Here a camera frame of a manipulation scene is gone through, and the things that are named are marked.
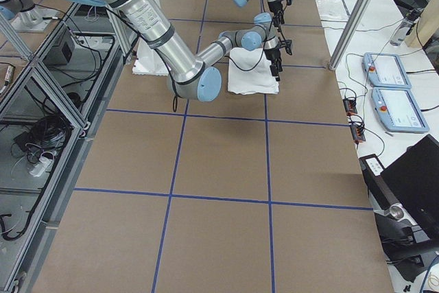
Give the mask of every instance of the blue tape grid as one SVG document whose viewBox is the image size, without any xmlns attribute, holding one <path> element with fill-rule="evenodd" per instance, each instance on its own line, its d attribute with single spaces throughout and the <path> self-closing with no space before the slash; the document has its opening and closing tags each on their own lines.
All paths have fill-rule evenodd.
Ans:
<svg viewBox="0 0 439 293">
<path fill-rule="evenodd" d="M 197 50 L 196 50 L 197 53 L 200 50 L 200 41 L 201 41 L 201 35 L 202 35 L 203 27 L 204 27 L 204 19 L 206 18 L 206 10 L 207 10 L 207 3 L 208 2 L 209 2 L 209 0 L 206 0 L 204 2 L 203 16 L 202 16 L 202 21 L 201 21 L 201 25 L 200 25 L 200 33 L 198 35 L 198 43 L 197 43 Z M 187 120 L 187 111 L 189 109 L 189 102 L 190 101 L 187 100 L 186 108 L 185 108 L 185 114 L 184 114 L 184 117 L 183 117 L 181 133 L 180 133 L 180 140 L 178 142 L 176 163 L 175 163 L 175 166 L 174 166 L 174 172 L 172 174 L 171 189 L 169 191 L 169 197 L 168 197 L 166 214 L 165 214 L 165 223 L 163 225 L 162 236 L 161 236 L 161 241 L 160 241 L 160 247 L 158 249 L 157 262 L 156 262 L 156 270 L 155 270 L 155 273 L 154 273 L 154 280 L 153 280 L 153 283 L 152 283 L 151 293 L 155 293 L 156 286 L 157 286 L 157 279 L 158 279 L 158 272 L 160 270 L 160 261 L 161 261 L 162 251 L 163 251 L 163 244 L 165 243 L 166 228 L 167 228 L 167 223 L 168 223 L 168 219 L 169 219 L 169 211 L 171 209 L 171 202 L 172 202 L 172 197 L 173 197 L 172 194 L 173 194 L 173 191 L 174 191 L 174 184 L 175 184 L 175 181 L 176 181 L 176 174 L 177 174 L 177 170 L 178 170 L 178 161 L 180 159 L 181 145 L 182 145 L 182 142 L 183 142 L 183 136 L 185 134 L 185 126 L 186 126 L 186 120 Z"/>
<path fill-rule="evenodd" d="M 228 21 L 208 21 L 205 20 L 206 9 L 207 9 L 208 0 L 205 1 L 204 11 L 202 20 L 185 20 L 185 19 L 171 19 L 173 21 L 197 21 L 201 22 L 200 26 L 200 35 L 198 37 L 197 44 L 197 52 L 200 48 L 200 41 L 202 30 L 205 22 L 211 23 L 232 23 L 232 24 L 252 24 L 252 23 L 243 23 L 243 22 L 228 22 Z M 286 25 L 286 26 L 294 26 L 294 27 L 319 27 L 321 25 Z M 312 66 L 312 65 L 284 65 L 284 67 L 302 67 L 302 68 L 319 68 L 323 69 L 321 66 Z M 326 208 L 326 209 L 346 209 L 346 210 L 357 210 L 357 211 L 372 211 L 372 208 L 368 207 L 352 207 L 352 206 L 342 206 L 342 205 L 329 205 L 329 204 L 307 204 L 307 203 L 298 203 L 298 202 L 281 202 L 272 200 L 272 189 L 271 189 L 271 174 L 270 174 L 270 138 L 269 138 L 269 123 L 270 122 L 278 122 L 284 124 L 306 124 L 306 125 L 323 125 L 323 126 L 341 126 L 348 127 L 347 124 L 331 124 L 331 123 L 314 123 L 314 122 L 305 122 L 305 121 L 284 121 L 284 120 L 273 120 L 268 119 L 268 105 L 267 105 L 267 97 L 264 95 L 264 112 L 265 118 L 263 119 L 253 119 L 253 118 L 236 118 L 236 117 L 216 117 L 216 116 L 205 116 L 205 115 L 189 115 L 189 101 L 186 104 L 185 113 L 184 114 L 176 114 L 176 113 L 159 113 L 159 112 L 151 112 L 151 111 L 136 111 L 136 110 L 123 110 L 123 109 L 108 109 L 108 111 L 112 112 L 122 112 L 122 113 L 138 113 L 138 114 L 146 114 L 146 115 L 166 115 L 166 116 L 181 116 L 183 117 L 182 128 L 180 131 L 180 140 L 178 143 L 178 149 L 176 153 L 176 161 L 174 165 L 174 172 L 172 175 L 171 187 L 168 194 L 162 193 L 154 193 L 154 192 L 146 192 L 146 191 L 123 191 L 123 190 L 111 190 L 111 189 L 93 189 L 93 188 L 84 188 L 84 187 L 76 187 L 76 191 L 89 191 L 89 192 L 101 192 L 101 193 L 110 193 L 110 194 L 130 194 L 130 195 L 144 195 L 144 196 L 156 196 L 162 198 L 168 198 L 167 208 L 165 213 L 165 220 L 163 224 L 162 234 L 161 234 L 161 242 L 158 250 L 157 260 L 156 260 L 156 269 L 154 272 L 154 280 L 152 284 L 151 292 L 155 293 L 156 285 L 158 281 L 158 274 L 160 270 L 161 264 L 161 255 L 163 252 L 163 247 L 165 244 L 165 236 L 167 230 L 167 223 L 169 220 L 169 213 L 171 209 L 172 198 L 184 198 L 184 199 L 197 199 L 197 200 L 216 200 L 216 201 L 224 201 L 224 202 L 245 202 L 252 204 L 266 204 L 268 206 L 268 218 L 269 218 L 269 230 L 270 230 L 270 270 L 271 270 L 271 278 L 272 278 L 272 293 L 276 292 L 276 281 L 275 281 L 275 268 L 274 268 L 274 234 L 273 234 L 273 219 L 272 219 L 272 205 L 283 205 L 290 207 L 317 207 L 317 208 Z M 182 141 L 185 133 L 185 125 L 188 117 L 199 117 L 199 118 L 216 118 L 216 119 L 232 119 L 232 120 L 244 120 L 244 121 L 262 121 L 265 123 L 265 148 L 266 148 L 266 161 L 267 161 L 267 188 L 268 188 L 268 200 L 251 200 L 251 199 L 241 199 L 241 198 L 219 198 L 219 197 L 210 197 L 210 196 L 192 196 L 192 195 L 182 195 L 182 194 L 174 194 L 174 185 L 176 180 L 176 174 L 178 171 L 178 163 L 180 160 L 180 151 L 182 147 Z"/>
</svg>

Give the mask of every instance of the white table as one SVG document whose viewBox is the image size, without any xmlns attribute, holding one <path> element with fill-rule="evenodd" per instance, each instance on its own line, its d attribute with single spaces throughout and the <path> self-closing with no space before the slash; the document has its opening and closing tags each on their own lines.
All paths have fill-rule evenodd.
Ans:
<svg viewBox="0 0 439 293">
<path fill-rule="evenodd" d="M 349 12 L 355 5 L 356 0 L 345 0 Z M 387 25 L 391 25 L 400 21 L 403 18 L 398 8 L 394 4 L 393 0 L 372 0 L 365 15 L 363 16 L 361 23 L 357 27 L 357 30 L 370 30 L 379 29 Z M 325 36 L 329 51 L 333 53 L 335 46 L 342 34 L 342 30 L 333 30 L 332 28 L 343 28 L 345 23 L 342 22 L 322 22 L 325 27 Z M 390 54 L 408 54 L 416 51 L 414 48 L 409 48 L 405 43 L 399 47 L 392 46 L 388 41 L 391 35 L 398 27 L 399 23 L 396 23 L 390 27 L 386 27 L 379 31 L 374 32 L 361 32 L 357 31 L 348 49 L 341 61 L 339 67 L 336 70 L 337 79 L 339 82 L 343 82 L 348 88 L 353 89 L 358 95 L 364 94 L 364 87 L 355 83 L 348 77 L 348 69 L 346 68 L 346 54 L 353 53 L 363 55 L 366 52 L 376 53 L 390 53 Z M 413 54 L 402 56 L 401 60 L 406 71 L 420 71 L 425 69 L 433 69 L 430 61 L 423 51 L 417 51 Z M 359 56 L 349 55 L 347 65 L 351 71 L 351 77 L 358 80 L 361 83 L 366 82 L 366 76 L 361 67 L 362 58 Z M 439 77 L 436 72 L 420 73 L 410 75 L 410 81 L 412 83 L 412 93 L 416 98 L 416 101 L 420 108 L 431 108 L 439 104 Z M 387 167 L 400 155 L 402 155 L 407 147 L 414 145 L 421 140 L 425 134 L 414 133 L 392 133 L 393 137 L 385 132 L 385 128 L 382 126 L 379 118 L 374 110 L 373 102 L 371 100 L 371 86 L 367 83 L 369 92 L 366 97 L 361 97 L 357 100 L 357 109 L 359 115 L 364 118 L 366 128 L 377 133 L 385 142 L 385 150 L 379 157 L 381 162 Z M 429 124 L 431 134 L 435 139 L 439 140 L 439 109 L 432 110 L 423 113 L 427 123 Z M 382 150 L 382 142 L 373 134 L 366 132 L 366 142 L 360 143 L 357 154 L 358 157 L 368 154 L 379 154 Z M 411 292 L 419 292 L 420 284 L 423 280 L 424 274 L 420 274 L 415 280 L 415 283 L 406 282 L 398 273 L 395 267 L 389 267 L 390 274 L 392 275 L 392 281 L 394 284 L 395 292 L 402 292 L 403 288 L 407 284 L 412 284 Z M 433 272 L 436 276 L 439 275 L 439 267 L 436 266 Z"/>
</svg>

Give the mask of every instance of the water bottle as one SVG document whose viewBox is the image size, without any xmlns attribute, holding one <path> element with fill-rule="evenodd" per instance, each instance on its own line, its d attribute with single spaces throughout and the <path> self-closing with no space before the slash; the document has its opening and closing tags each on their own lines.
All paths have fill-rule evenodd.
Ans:
<svg viewBox="0 0 439 293">
<path fill-rule="evenodd" d="M 410 28 L 413 26 L 414 21 L 419 17 L 420 11 L 417 9 L 411 10 L 403 19 L 398 29 L 393 33 L 390 39 L 390 44 L 394 46 L 399 46 L 407 36 Z"/>
</svg>

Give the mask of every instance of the white towel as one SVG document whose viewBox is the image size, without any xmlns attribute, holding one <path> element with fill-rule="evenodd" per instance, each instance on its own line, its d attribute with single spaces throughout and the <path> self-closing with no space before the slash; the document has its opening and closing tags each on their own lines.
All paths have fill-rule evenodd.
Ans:
<svg viewBox="0 0 439 293">
<path fill-rule="evenodd" d="M 247 51 L 244 48 L 234 48 L 229 56 L 242 69 L 252 68 L 261 58 L 262 48 Z M 270 61 L 262 55 L 260 63 L 252 71 L 242 71 L 229 61 L 228 66 L 228 91 L 236 94 L 277 94 L 279 83 L 272 76 Z"/>
</svg>

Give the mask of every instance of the white label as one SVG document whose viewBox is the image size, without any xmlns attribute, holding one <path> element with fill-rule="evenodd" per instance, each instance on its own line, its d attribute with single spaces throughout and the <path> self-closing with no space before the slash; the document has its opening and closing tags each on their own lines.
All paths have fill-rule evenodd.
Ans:
<svg viewBox="0 0 439 293">
<path fill-rule="evenodd" d="M 146 33 L 146 31 L 154 27 L 160 21 L 157 12 L 148 3 L 140 7 L 136 12 L 126 14 L 126 16 L 141 34 Z"/>
<path fill-rule="evenodd" d="M 382 168 L 382 166 L 378 163 L 378 160 L 376 158 L 366 159 L 366 162 L 375 176 L 380 175 L 381 172 L 384 170 L 384 168 Z"/>
</svg>

